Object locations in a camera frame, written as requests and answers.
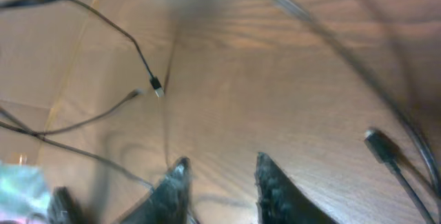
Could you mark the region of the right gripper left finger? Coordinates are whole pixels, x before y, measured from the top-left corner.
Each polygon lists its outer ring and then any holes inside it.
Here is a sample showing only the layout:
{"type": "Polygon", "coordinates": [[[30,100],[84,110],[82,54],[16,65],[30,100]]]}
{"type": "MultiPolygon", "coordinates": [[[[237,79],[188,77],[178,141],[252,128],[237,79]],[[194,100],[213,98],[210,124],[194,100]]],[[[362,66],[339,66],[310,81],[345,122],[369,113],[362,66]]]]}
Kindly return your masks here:
{"type": "Polygon", "coordinates": [[[190,202],[191,167],[187,157],[178,159],[158,187],[120,219],[121,224],[185,224],[190,202]]]}

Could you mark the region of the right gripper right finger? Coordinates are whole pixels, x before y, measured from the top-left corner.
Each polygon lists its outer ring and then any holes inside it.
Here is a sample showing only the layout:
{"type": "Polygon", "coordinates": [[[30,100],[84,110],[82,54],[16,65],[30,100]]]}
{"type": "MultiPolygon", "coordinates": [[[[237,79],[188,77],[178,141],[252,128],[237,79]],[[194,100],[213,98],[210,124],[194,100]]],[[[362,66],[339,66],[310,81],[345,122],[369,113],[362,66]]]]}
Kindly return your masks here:
{"type": "Polygon", "coordinates": [[[312,224],[336,221],[310,201],[266,153],[256,159],[259,222],[264,224],[312,224]]]}

